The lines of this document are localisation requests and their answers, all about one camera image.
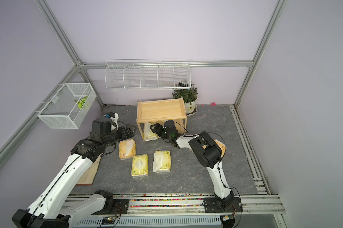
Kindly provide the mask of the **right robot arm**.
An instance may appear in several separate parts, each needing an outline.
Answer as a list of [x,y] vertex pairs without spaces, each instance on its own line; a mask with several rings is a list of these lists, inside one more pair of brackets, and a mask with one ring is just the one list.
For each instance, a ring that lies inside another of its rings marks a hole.
[[163,125],[155,123],[150,129],[174,147],[192,150],[198,162],[207,169],[213,183],[215,198],[212,203],[204,203],[205,209],[242,211],[241,198],[234,195],[224,175],[222,149],[206,131],[194,135],[182,134],[176,129],[173,120],[168,120]]

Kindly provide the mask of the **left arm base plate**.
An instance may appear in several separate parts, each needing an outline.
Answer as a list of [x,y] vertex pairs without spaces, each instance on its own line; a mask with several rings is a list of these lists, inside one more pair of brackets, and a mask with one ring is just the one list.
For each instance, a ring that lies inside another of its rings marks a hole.
[[106,203],[105,207],[93,213],[93,215],[124,215],[127,214],[129,209],[129,200],[128,199],[113,199],[111,204]]

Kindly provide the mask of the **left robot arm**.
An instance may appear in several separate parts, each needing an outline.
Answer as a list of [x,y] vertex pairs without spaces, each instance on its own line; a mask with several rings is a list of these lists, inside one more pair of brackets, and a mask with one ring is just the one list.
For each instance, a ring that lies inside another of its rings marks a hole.
[[86,217],[98,213],[121,213],[115,206],[114,195],[98,190],[89,198],[69,209],[63,204],[83,174],[95,161],[105,156],[106,148],[135,135],[135,126],[121,123],[113,117],[99,117],[92,131],[71,150],[65,165],[44,192],[27,208],[12,217],[18,228],[71,228]]

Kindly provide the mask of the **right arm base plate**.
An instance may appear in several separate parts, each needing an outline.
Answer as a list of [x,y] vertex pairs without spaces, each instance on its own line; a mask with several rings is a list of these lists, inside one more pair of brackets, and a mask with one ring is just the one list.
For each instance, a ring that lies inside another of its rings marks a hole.
[[241,199],[234,197],[220,199],[218,197],[207,197],[203,199],[202,205],[206,213],[240,213],[243,212]]

